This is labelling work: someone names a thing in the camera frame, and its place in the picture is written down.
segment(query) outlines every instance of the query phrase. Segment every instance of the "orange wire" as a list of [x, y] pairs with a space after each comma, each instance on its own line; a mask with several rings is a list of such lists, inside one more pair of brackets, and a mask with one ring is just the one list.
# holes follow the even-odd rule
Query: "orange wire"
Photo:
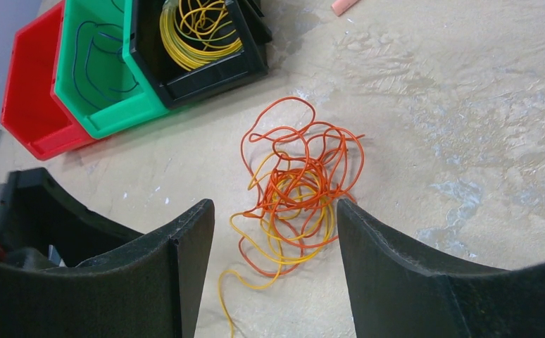
[[[310, 122], [305, 127], [297, 130], [292, 127], [282, 126], [273, 128], [264, 134], [254, 132], [262, 117], [267, 112], [283, 101], [290, 100], [299, 101], [309, 107], [312, 116]], [[323, 246], [337, 239], [336, 235], [332, 236], [334, 232], [333, 201], [341, 196], [346, 196], [354, 201], [349, 190], [355, 185], [364, 166], [364, 150], [362, 144], [359, 142], [359, 139], [364, 135], [355, 136], [344, 128], [335, 127], [328, 122], [316, 121], [315, 119], [316, 111], [311, 104], [299, 97], [288, 96], [273, 102], [262, 111], [252, 127], [242, 137], [240, 144], [242, 161], [251, 176], [248, 190], [256, 187], [258, 198], [253, 208], [243, 213], [232, 215], [230, 224], [242, 236], [238, 247], [244, 260], [255, 271], [265, 277], [269, 277], [270, 281], [264, 285], [254, 285], [247, 282], [235, 270], [225, 270], [220, 274], [218, 279], [219, 301], [229, 322], [232, 338], [234, 336], [234, 323], [223, 298], [223, 277], [226, 274], [234, 275], [243, 285], [251, 289], [265, 289], [269, 287], [279, 276], [294, 271], [298, 265], [316, 256]], [[312, 142], [315, 140], [322, 142], [322, 150], [317, 156], [310, 149]], [[246, 160], [244, 146], [246, 143], [254, 144], [257, 142], [270, 142], [272, 153], [264, 159], [258, 166], [258, 169], [253, 170]], [[280, 148], [288, 144], [300, 143], [303, 146], [303, 153], [298, 156], [290, 156], [287, 151], [283, 151]], [[358, 170], [350, 183], [346, 182], [349, 173], [348, 143], [355, 144], [361, 156]], [[266, 174], [260, 174], [263, 166], [268, 161], [274, 161], [272, 170]], [[262, 181], [265, 179], [268, 179], [268, 181], [266, 184], [263, 184]], [[307, 216], [301, 227], [295, 227], [290, 223], [290, 220], [296, 219], [302, 212], [305, 212]], [[233, 219], [239, 215], [259, 220], [262, 230], [268, 236], [268, 245], [273, 255], [262, 250], [248, 234], [242, 232], [234, 224]], [[279, 225], [287, 227], [294, 237], [281, 235]], [[322, 239], [315, 239], [314, 237], [321, 233], [322, 228], [324, 228]], [[246, 239], [261, 255], [277, 264], [278, 268], [276, 272], [262, 269], [248, 257], [242, 246], [242, 243]], [[273, 247], [271, 240], [276, 242], [277, 249]], [[286, 256], [283, 253], [283, 244], [299, 248], [299, 256]]]
[[[265, 134], [258, 134], [253, 132], [258, 126], [258, 123], [260, 122], [261, 118], [268, 111], [276, 107], [276, 105], [280, 104], [281, 102], [288, 101], [288, 100], [299, 101], [310, 108], [312, 117], [310, 119], [310, 122], [306, 126], [301, 128], [300, 130], [296, 130], [292, 127], [287, 127], [287, 126], [276, 127], [269, 130]], [[274, 168], [271, 170], [270, 177], [266, 187], [262, 187], [260, 182], [256, 184], [258, 188], [258, 201], [256, 205], [252, 209], [244, 211], [243, 216], [247, 218], [264, 219], [267, 215], [269, 215], [270, 222], [272, 224], [273, 229], [275, 230], [275, 235], [279, 237], [280, 239], [282, 239], [285, 243], [300, 248], [299, 257], [303, 257], [305, 253], [304, 249], [315, 249], [315, 248], [324, 246], [326, 244], [329, 244], [335, 241], [338, 238], [338, 236], [334, 236], [333, 238], [328, 239], [327, 241], [319, 242], [316, 244], [304, 244], [302, 238], [300, 238], [298, 241], [292, 241], [291, 239], [288, 239], [285, 236], [281, 235], [281, 233], [279, 232], [277, 228], [276, 222], [280, 221], [281, 223], [283, 223], [283, 225], [286, 225], [294, 233], [296, 237], [299, 237], [300, 234], [304, 234], [304, 232], [306, 231], [307, 225], [310, 223], [312, 217], [315, 216], [316, 212], [326, 207], [330, 203], [332, 203], [335, 199], [345, 195], [349, 197], [352, 201], [355, 201], [354, 198], [349, 194], [349, 190], [351, 190], [351, 188], [355, 185], [357, 179], [359, 178], [362, 172], [363, 165], [364, 165], [364, 150], [363, 150], [362, 144], [358, 140], [361, 137], [364, 137], [363, 134], [359, 136], [355, 136], [354, 134], [352, 134], [351, 132], [349, 132], [348, 130], [344, 128], [335, 127], [334, 125], [328, 122], [315, 121], [315, 118], [316, 118], [316, 110], [306, 100], [301, 99], [299, 97], [295, 97], [295, 96], [288, 96], [282, 99], [278, 99], [277, 101], [270, 104], [269, 107], [267, 107], [266, 109], [264, 109], [264, 111], [260, 113], [255, 123], [242, 137], [242, 142], [240, 145], [242, 161], [244, 162], [246, 169], [248, 170], [248, 172], [250, 173], [252, 177], [254, 176], [254, 171], [252, 170], [251, 166], [248, 164], [248, 161], [246, 160], [246, 154], [244, 151], [244, 144], [246, 142], [246, 139], [248, 140], [249, 143], [256, 143], [262, 140], [267, 140], [272, 142], [271, 144], [271, 147], [273, 149], [272, 151], [275, 153], [277, 157], [277, 162]], [[306, 139], [306, 134], [308, 134], [308, 132], [311, 131], [312, 127], [315, 127], [315, 126], [325, 126], [327, 127], [327, 129], [322, 133], [314, 134], [310, 136], [308, 139]], [[280, 137], [274, 137], [274, 138], [271, 137], [271, 134], [275, 132], [279, 132], [279, 131], [288, 131], [288, 133]], [[313, 140], [318, 138], [322, 138], [322, 151], [317, 158], [312, 158], [310, 156], [309, 145]], [[339, 140], [339, 145], [336, 148], [328, 149], [328, 143], [330, 140]], [[305, 156], [293, 157], [293, 156], [289, 156], [279, 152], [277, 148], [279, 144], [289, 144], [295, 141], [301, 141], [303, 143]], [[347, 188], [343, 188], [343, 185], [348, 173], [347, 142], [353, 142], [356, 144], [361, 154], [361, 160], [359, 163], [358, 171], [355, 177], [352, 179], [351, 184], [349, 184]], [[299, 169], [282, 170], [282, 169], [279, 169], [279, 166], [281, 165], [283, 161], [298, 162], [298, 163], [301, 163], [301, 165]], [[332, 166], [330, 173], [328, 173], [326, 166], [332, 162], [334, 162], [334, 165]], [[333, 187], [333, 177], [341, 162], [344, 164], [343, 175], [341, 176], [340, 182]], [[306, 176], [306, 173], [310, 170], [317, 174], [316, 176], [321, 179], [321, 182], [316, 183], [311, 177]], [[284, 180], [289, 180], [291, 184], [289, 184], [283, 190], [280, 190], [278, 188], [278, 185]], [[292, 192], [294, 192], [295, 189], [297, 189], [298, 187], [310, 187], [317, 193], [314, 196], [311, 196], [310, 198], [306, 199], [305, 201], [295, 201], [294, 199], [290, 198], [289, 195]], [[273, 201], [274, 196], [278, 196], [279, 201]], [[254, 212], [257, 210], [261, 211], [260, 215], [254, 214]], [[312, 211], [309, 213], [307, 219], [304, 220], [303, 225], [301, 226], [300, 232], [298, 232], [295, 229], [295, 227], [293, 227], [289, 222], [283, 219], [279, 219], [277, 216], [277, 214], [281, 212], [298, 211], [298, 210]], [[303, 238], [310, 238], [315, 236], [319, 232], [321, 227], [322, 227], [322, 222], [319, 222], [316, 229], [312, 233], [304, 236]], [[245, 254], [242, 248], [242, 242], [244, 241], [244, 239], [245, 237], [242, 237], [239, 240], [239, 252], [244, 257], [245, 261], [254, 270], [258, 271], [262, 275], [265, 275], [266, 277], [276, 276], [276, 273], [269, 273], [260, 269]], [[292, 267], [286, 270], [283, 270], [280, 273], [280, 275], [286, 275], [287, 273], [290, 273], [291, 271], [295, 270], [295, 268], [297, 268], [298, 265], [299, 264], [295, 264]]]

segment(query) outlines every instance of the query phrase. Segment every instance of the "pink object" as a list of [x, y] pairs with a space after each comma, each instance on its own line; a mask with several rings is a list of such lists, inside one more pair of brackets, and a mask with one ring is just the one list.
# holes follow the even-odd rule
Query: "pink object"
[[330, 8], [332, 8], [332, 11], [337, 16], [341, 16], [341, 14], [345, 13], [350, 7], [355, 5], [360, 0], [336, 0], [332, 5], [330, 5]]

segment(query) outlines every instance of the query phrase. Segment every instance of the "black plastic bin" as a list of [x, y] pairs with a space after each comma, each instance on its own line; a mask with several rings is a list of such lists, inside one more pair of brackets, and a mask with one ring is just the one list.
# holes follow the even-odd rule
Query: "black plastic bin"
[[268, 73], [265, 44], [272, 35], [261, 19], [260, 0], [226, 0], [225, 5], [242, 49], [188, 72], [163, 46], [159, 27], [163, 0], [133, 0], [130, 54], [166, 107], [200, 101]]

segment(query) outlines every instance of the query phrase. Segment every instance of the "wire coil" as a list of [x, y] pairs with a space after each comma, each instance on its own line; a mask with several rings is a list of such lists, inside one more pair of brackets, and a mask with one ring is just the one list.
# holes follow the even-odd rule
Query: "wire coil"
[[[299, 130], [282, 126], [264, 134], [254, 132], [261, 118], [283, 101], [298, 101], [307, 105], [311, 112], [310, 122]], [[220, 274], [219, 301], [229, 323], [231, 337], [234, 336], [234, 323], [223, 299], [224, 276], [234, 275], [243, 285], [251, 289], [265, 289], [271, 286], [279, 277], [316, 257], [324, 246], [338, 238], [337, 235], [333, 235], [335, 227], [333, 201], [342, 196], [355, 201], [349, 190], [362, 173], [364, 150], [359, 139], [364, 135], [356, 136], [342, 127], [317, 121], [315, 118], [316, 112], [310, 103], [299, 97], [285, 97], [267, 107], [242, 138], [240, 144], [242, 160], [251, 176], [248, 190], [256, 188], [258, 200], [253, 208], [233, 214], [229, 222], [233, 230], [242, 236], [239, 240], [239, 252], [244, 260], [258, 274], [270, 280], [257, 285], [247, 282], [235, 270], [225, 270]], [[254, 170], [246, 159], [245, 144], [266, 141], [270, 142], [272, 152]], [[316, 154], [312, 149], [314, 143], [322, 143], [322, 150]], [[351, 179], [348, 179], [351, 162], [351, 156], [348, 156], [349, 144], [356, 145], [360, 156], [356, 174]], [[291, 155], [281, 149], [282, 146], [295, 145], [303, 149], [303, 153]], [[266, 163], [273, 163], [272, 170], [262, 173]], [[263, 249], [245, 231], [237, 227], [234, 219], [240, 216], [247, 220], [258, 220], [260, 229], [266, 235], [268, 250]], [[297, 222], [301, 222], [301, 226], [295, 226]], [[260, 255], [273, 262], [277, 266], [276, 269], [265, 270], [255, 264], [243, 248], [244, 241], [249, 242]], [[297, 248], [299, 255], [286, 253], [288, 248]]]
[[167, 0], [160, 28], [165, 50], [187, 71], [242, 49], [223, 0]]

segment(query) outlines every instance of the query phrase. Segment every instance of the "yellow wire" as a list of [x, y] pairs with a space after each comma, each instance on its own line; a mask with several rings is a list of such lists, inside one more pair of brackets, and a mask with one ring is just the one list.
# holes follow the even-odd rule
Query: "yellow wire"
[[[179, 0], [177, 4], [166, 1], [160, 17], [161, 39], [165, 50], [176, 64], [187, 71], [242, 49], [242, 41], [239, 38], [226, 45], [213, 44], [236, 34], [235, 30], [232, 30], [224, 36], [214, 37], [221, 28], [232, 24], [230, 20], [224, 22], [229, 14], [225, 2], [223, 0], [197, 0], [196, 2], [198, 7], [193, 8], [192, 0]], [[179, 20], [177, 20], [176, 11], [181, 17]], [[208, 18], [206, 14], [209, 11], [218, 12], [218, 17], [215, 20]], [[188, 41], [200, 43], [202, 49], [193, 47], [188, 44]]]
[[[281, 153], [281, 154], [287, 155], [287, 153], [285, 153], [283, 151], [278, 151], [278, 152]], [[254, 174], [252, 175], [252, 177], [250, 179], [250, 183], [248, 184], [248, 190], [252, 190], [254, 187], [257, 186], [257, 184], [261, 180], [264, 180], [266, 177], [268, 177], [271, 174], [271, 172], [268, 172], [268, 173], [263, 174], [262, 177], [258, 177], [258, 174], [260, 174], [260, 171], [262, 171], [262, 168], [265, 165], [265, 163], [271, 157], [273, 157], [274, 155], [276, 155], [276, 154], [271, 153], [270, 155], [266, 156], [264, 158], [264, 160], [261, 162], [261, 164], [258, 166], [256, 171], [254, 171]], [[287, 163], [287, 171], [289, 171], [290, 169], [291, 169], [291, 163], [288, 162]], [[306, 175], [310, 175], [315, 180], [317, 186], [320, 186], [320, 180], [318, 179], [318, 177], [316, 176], [315, 173], [307, 171]], [[287, 186], [289, 186], [291, 184], [291, 182], [292, 182], [292, 180], [290, 179], [290, 177], [288, 177], [288, 178], [286, 178], [284, 180], [279, 181], [277, 183], [277, 188], [279, 190], [283, 190], [284, 188], [287, 188]], [[309, 190], [309, 192], [302, 193], [302, 188], [304, 188], [306, 190]], [[305, 185], [303, 187], [298, 187], [297, 188], [297, 196], [295, 196], [294, 199], [301, 202], [305, 198], [313, 196], [315, 194], [316, 194], [316, 191], [312, 187], [309, 187], [309, 186]], [[273, 202], [276, 202], [275, 207], [278, 206], [278, 203], [280, 202], [279, 196], [276, 195], [276, 194], [273, 195], [272, 200], [273, 200]], [[327, 204], [328, 199], [321, 198], [320, 202], [322, 204]], [[284, 217], [278, 216], [277, 218], [280, 219], [280, 220], [293, 220], [296, 217], [298, 217], [300, 214], [301, 214], [301, 209], [298, 210], [297, 212], [291, 214], [291, 215], [284, 216]], [[224, 276], [234, 275], [244, 286], [249, 287], [250, 289], [254, 289], [254, 290], [266, 289], [266, 288], [270, 287], [271, 285], [273, 285], [277, 281], [277, 279], [279, 278], [279, 276], [280, 276], [280, 274], [282, 272], [283, 266], [285, 266], [285, 265], [295, 265], [295, 264], [300, 264], [300, 263], [304, 263], [306, 261], [309, 261], [312, 258], [314, 258], [316, 255], [318, 255], [318, 253], [320, 253], [320, 250], [322, 250], [322, 246], [319, 246], [318, 248], [316, 248], [314, 251], [312, 251], [310, 254], [308, 254], [306, 256], [302, 256], [302, 257], [285, 256], [284, 253], [283, 253], [283, 245], [282, 245], [283, 240], [276, 235], [276, 230], [275, 230], [275, 227], [274, 227], [275, 219], [272, 218], [272, 216], [270, 216], [268, 220], [264, 220], [264, 218], [261, 218], [260, 219], [260, 226], [261, 226], [261, 229], [264, 231], [264, 233], [267, 236], [268, 247], [269, 247], [270, 251], [272, 252], [272, 255], [274, 256], [273, 257], [270, 254], [266, 253], [266, 251], [264, 251], [259, 245], [257, 245], [257, 243], [250, 236], [248, 236], [245, 232], [241, 231], [234, 224], [233, 220], [237, 216], [240, 216], [240, 215], [244, 216], [245, 218], [249, 218], [249, 217], [246, 217], [246, 215], [244, 213], [234, 213], [229, 218], [229, 224], [231, 225], [231, 228], [233, 228], [233, 230], [235, 230], [237, 233], [239, 233], [243, 238], [247, 239], [248, 242], [250, 242], [254, 246], [254, 248], [262, 256], [266, 257], [269, 261], [272, 261], [272, 262], [276, 263], [278, 265], [278, 267], [277, 267], [277, 272], [276, 272], [275, 276], [269, 282], [267, 282], [265, 284], [262, 284], [262, 285], [256, 285], [256, 284], [251, 284], [250, 282], [247, 282], [236, 270], [227, 269], [227, 270], [223, 271], [220, 274], [220, 276], [218, 278], [218, 299], [219, 299], [221, 308], [223, 308], [223, 312], [225, 313], [225, 317], [227, 318], [227, 322], [229, 323], [229, 327], [231, 329], [231, 338], [233, 338], [234, 335], [235, 335], [235, 328], [234, 328], [233, 319], [231, 319], [231, 315], [229, 314], [227, 306], [225, 305], [225, 300], [223, 298], [223, 277]], [[331, 204], [327, 204], [325, 207], [323, 207], [320, 210], [320, 215], [318, 216], [318, 219], [313, 222], [311, 227], [307, 231], [305, 231], [304, 234], [301, 234], [301, 235], [299, 235], [299, 236], [297, 236], [295, 238], [288, 238], [288, 240], [289, 241], [297, 241], [297, 240], [300, 240], [300, 239], [302, 239], [304, 237], [307, 237], [308, 235], [314, 233], [316, 227], [320, 223], [323, 223], [324, 226], [325, 226], [325, 235], [324, 235], [323, 241], [326, 242], [327, 240], [330, 239], [330, 237], [332, 236], [332, 232], [334, 230], [334, 211], [332, 210], [332, 205]], [[273, 245], [273, 240], [277, 242], [277, 249]]]

